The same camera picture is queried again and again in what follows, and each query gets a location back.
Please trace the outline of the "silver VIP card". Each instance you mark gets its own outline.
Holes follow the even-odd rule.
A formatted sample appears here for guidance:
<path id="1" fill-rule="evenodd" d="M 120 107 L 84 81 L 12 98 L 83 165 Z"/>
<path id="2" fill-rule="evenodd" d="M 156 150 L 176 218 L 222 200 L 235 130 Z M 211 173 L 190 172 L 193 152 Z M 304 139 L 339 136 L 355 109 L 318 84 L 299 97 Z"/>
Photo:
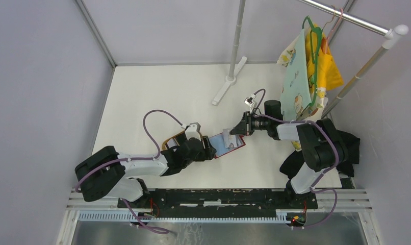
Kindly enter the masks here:
<path id="1" fill-rule="evenodd" d="M 227 149 L 234 149 L 238 146 L 236 135 L 232 135 L 229 128 L 223 129 L 222 137 Z"/>

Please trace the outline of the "red card holder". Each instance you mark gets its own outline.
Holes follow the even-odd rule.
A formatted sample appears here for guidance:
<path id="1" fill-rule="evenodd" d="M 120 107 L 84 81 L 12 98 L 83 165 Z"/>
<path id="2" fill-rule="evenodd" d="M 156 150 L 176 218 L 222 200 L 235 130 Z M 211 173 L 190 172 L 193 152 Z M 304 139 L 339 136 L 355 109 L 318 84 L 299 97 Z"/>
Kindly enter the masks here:
<path id="1" fill-rule="evenodd" d="M 215 159 L 218 159 L 228 153 L 231 153 L 239 148 L 242 148 L 246 145 L 245 141 L 239 135 L 235 135 L 236 137 L 236 146 L 233 148 L 227 147 L 225 145 L 223 133 L 214 135 L 209 138 L 211 146 L 216 150 L 216 154 L 214 156 Z"/>

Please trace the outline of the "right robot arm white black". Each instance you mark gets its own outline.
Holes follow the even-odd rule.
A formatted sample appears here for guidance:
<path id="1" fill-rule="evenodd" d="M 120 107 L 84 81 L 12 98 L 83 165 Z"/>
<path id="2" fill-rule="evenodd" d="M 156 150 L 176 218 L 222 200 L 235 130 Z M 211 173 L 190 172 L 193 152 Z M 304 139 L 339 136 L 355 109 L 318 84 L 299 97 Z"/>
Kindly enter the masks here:
<path id="1" fill-rule="evenodd" d="M 301 146 L 302 165 L 285 187 L 284 203 L 290 208 L 299 207 L 304 194 L 313 191 L 325 173 L 347 159 L 347 147 L 330 119 L 285 121 L 277 100 L 265 101 L 263 114 L 245 111 L 230 134 L 247 136 L 256 130 L 266 131 L 274 140 L 297 141 Z"/>

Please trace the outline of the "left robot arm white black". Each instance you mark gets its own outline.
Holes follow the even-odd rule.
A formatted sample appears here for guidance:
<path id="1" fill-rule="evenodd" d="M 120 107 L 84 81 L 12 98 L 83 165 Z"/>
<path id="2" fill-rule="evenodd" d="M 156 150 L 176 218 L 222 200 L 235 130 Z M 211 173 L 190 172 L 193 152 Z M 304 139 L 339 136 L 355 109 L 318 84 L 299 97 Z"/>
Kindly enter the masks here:
<path id="1" fill-rule="evenodd" d="M 206 136 L 185 140 L 155 157 L 122 154 L 110 145 L 76 166 L 78 183 L 74 188 L 85 202 L 114 197 L 143 208 L 149 203 L 149 193 L 142 176 L 172 176 L 193 162 L 209 161 L 215 155 L 216 149 Z"/>

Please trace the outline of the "wooden tray with cards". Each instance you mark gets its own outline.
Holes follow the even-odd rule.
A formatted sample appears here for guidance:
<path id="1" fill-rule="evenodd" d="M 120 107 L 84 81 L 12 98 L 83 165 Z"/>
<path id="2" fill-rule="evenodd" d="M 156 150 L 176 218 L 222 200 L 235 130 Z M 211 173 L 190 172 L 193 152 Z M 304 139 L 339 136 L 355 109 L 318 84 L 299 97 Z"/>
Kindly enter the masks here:
<path id="1" fill-rule="evenodd" d="M 176 152 L 177 149 L 188 140 L 185 132 L 180 132 L 176 135 L 173 135 L 172 137 L 166 139 L 163 143 L 162 143 L 162 149 L 161 149 L 161 153 L 163 153 L 164 151 L 172 151 L 172 152 Z"/>

